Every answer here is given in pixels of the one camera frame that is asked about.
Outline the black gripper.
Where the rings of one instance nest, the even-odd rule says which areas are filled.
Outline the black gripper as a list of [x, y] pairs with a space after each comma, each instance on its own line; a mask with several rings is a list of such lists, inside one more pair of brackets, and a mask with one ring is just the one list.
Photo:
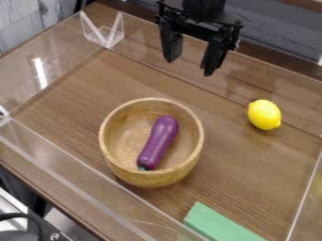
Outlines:
[[226, 0], [158, 0], [157, 23], [166, 61], [173, 63], [183, 52], [183, 35], [209, 41], [202, 69], [210, 76], [223, 65], [229, 50], [239, 44], [242, 20], [226, 12]]

